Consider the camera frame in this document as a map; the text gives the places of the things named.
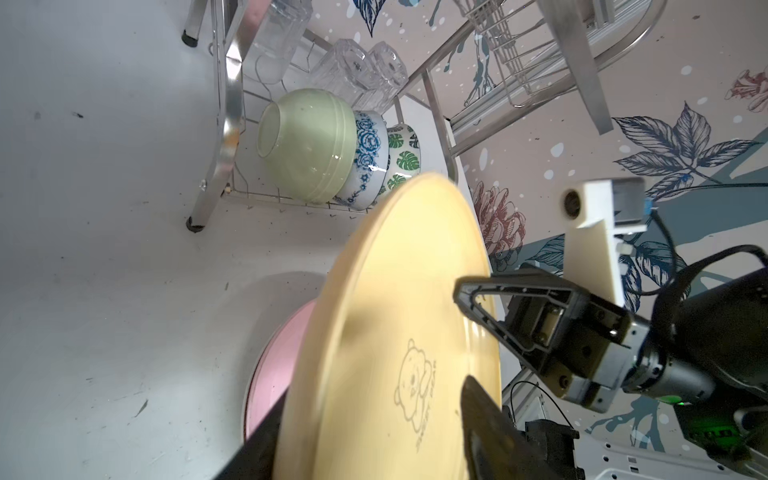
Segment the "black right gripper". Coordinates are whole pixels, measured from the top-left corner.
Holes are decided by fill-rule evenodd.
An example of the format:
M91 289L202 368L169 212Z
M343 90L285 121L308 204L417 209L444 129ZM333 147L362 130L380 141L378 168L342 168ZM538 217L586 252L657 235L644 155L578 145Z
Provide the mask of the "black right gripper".
M707 400L714 378L650 323L537 267L462 277L454 302L559 398L604 412L617 392L671 405Z

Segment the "green leaf patterned bowl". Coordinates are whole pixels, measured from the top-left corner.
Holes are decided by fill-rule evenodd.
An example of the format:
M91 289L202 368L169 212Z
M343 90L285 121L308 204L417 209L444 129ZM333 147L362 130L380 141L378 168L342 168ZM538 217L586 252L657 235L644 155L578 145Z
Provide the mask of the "green leaf patterned bowl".
M389 128L387 132L389 166L376 202L421 172L420 141L414 129L400 123Z

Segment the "pink plate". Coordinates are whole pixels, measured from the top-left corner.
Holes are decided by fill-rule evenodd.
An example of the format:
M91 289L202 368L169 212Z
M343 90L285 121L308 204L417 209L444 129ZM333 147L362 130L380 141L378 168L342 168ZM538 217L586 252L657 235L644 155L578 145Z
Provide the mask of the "pink plate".
M301 343L316 305L312 300L272 335L256 364L245 396L243 439L247 440L287 391Z

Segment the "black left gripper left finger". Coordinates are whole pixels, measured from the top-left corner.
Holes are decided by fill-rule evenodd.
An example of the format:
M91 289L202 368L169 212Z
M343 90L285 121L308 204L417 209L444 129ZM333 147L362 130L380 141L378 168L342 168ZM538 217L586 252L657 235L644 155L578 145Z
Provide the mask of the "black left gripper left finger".
M214 477L215 480L269 480L272 478L286 397L287 392L284 392L244 445Z

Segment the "light green bowl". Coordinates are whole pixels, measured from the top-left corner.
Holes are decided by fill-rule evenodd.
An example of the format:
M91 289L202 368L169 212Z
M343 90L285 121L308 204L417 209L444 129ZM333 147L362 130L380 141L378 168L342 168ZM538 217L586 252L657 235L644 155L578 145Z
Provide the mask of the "light green bowl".
M356 144L352 108L328 91L305 88L264 109L256 148L280 190L303 203L324 204L346 182Z

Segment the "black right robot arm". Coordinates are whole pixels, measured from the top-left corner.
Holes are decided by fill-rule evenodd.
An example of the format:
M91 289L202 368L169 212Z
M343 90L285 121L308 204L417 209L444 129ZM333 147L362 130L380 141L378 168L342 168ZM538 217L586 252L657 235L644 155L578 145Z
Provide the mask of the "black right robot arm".
M531 267L465 277L454 300L559 398L596 412L618 391L673 406L686 440L742 475L767 475L767 272L688 296L683 268L642 318Z

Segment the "blue white patterned bowl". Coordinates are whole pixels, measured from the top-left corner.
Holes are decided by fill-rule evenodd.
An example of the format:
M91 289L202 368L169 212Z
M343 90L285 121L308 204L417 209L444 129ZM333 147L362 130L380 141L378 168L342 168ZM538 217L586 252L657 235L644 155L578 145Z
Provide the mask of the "blue white patterned bowl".
M389 167L388 131L384 118L374 111L355 111L357 144L350 173L334 201L361 211L379 194Z

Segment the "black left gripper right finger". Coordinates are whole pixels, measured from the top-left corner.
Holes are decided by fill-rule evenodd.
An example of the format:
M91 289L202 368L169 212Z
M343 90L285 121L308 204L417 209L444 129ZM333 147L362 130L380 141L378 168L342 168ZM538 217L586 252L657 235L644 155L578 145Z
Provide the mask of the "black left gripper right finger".
M478 381L460 398L464 455L471 479L574 479L576 431L551 420L513 424Z

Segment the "yellow plate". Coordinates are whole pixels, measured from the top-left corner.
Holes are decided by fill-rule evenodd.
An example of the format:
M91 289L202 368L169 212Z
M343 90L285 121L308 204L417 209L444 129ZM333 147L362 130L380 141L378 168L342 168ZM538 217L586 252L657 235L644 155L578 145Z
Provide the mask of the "yellow plate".
M460 397L501 399L497 340L453 299L490 266L473 209L437 173L397 187L330 270L297 357L276 479L464 479Z

